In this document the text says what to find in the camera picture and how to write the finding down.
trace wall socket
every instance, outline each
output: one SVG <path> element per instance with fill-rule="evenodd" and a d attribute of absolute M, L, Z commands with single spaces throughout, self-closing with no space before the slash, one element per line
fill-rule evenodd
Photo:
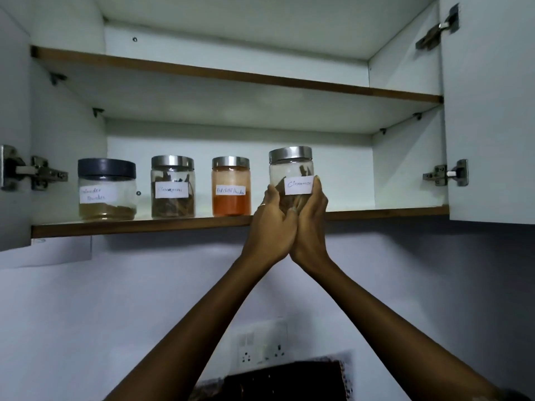
<path fill-rule="evenodd" d="M 234 337 L 236 372 L 290 362 L 286 321 L 256 323 L 242 330 L 247 331 Z"/>

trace silver lid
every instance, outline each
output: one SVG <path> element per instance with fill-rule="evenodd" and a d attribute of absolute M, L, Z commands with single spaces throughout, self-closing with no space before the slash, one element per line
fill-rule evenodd
<path fill-rule="evenodd" d="M 289 148 L 275 149 L 274 151 L 269 152 L 270 164 L 286 159 L 312 160 L 312 148 L 308 146 L 291 146 Z"/>
<path fill-rule="evenodd" d="M 249 159 L 241 156 L 220 156 L 212 159 L 212 169 L 219 166 L 241 166 L 249 168 Z"/>
<path fill-rule="evenodd" d="M 194 162 L 192 158 L 186 156 L 175 156 L 173 154 L 163 154 L 160 156 L 154 156 L 151 159 L 152 167 L 157 166 L 170 166 L 170 167 L 187 167 L 188 169 L 193 170 Z"/>

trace person's left arm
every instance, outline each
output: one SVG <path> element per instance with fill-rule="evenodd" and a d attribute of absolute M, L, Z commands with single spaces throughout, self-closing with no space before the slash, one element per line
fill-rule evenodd
<path fill-rule="evenodd" d="M 279 194 L 268 186 L 253 216 L 241 256 L 108 395 L 106 401 L 187 400 L 212 352 L 253 287 L 290 251 L 296 211 L 285 216 Z"/>

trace spice jar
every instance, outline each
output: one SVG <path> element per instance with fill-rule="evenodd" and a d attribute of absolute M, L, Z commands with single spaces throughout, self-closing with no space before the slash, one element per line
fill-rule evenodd
<path fill-rule="evenodd" d="M 221 156 L 212 160 L 212 211 L 214 216 L 251 215 L 249 159 Z"/>
<path fill-rule="evenodd" d="M 135 163 L 117 159 L 78 160 L 80 217 L 84 221 L 130 221 L 137 208 Z"/>
<path fill-rule="evenodd" d="M 195 170 L 192 158 L 161 155 L 151 160 L 153 218 L 195 216 Z"/>
<path fill-rule="evenodd" d="M 280 196 L 280 209 L 295 207 L 300 212 L 312 193 L 314 164 L 312 149 L 308 146 L 292 146 L 269 152 L 270 182 Z"/>

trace kitchen cabinet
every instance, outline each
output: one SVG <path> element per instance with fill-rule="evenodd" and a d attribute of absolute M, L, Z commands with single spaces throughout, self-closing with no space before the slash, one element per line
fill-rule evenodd
<path fill-rule="evenodd" d="M 296 144 L 328 220 L 535 223 L 534 16 L 532 0 L 34 0 L 28 37 L 0 10 L 0 144 L 68 173 L 0 191 L 0 249 L 248 225 L 211 216 L 211 158 L 251 159 L 256 207 L 269 150 Z M 150 219 L 157 154 L 195 159 L 197 218 Z M 137 164 L 137 218 L 81 223 L 77 159 L 106 156 Z"/>

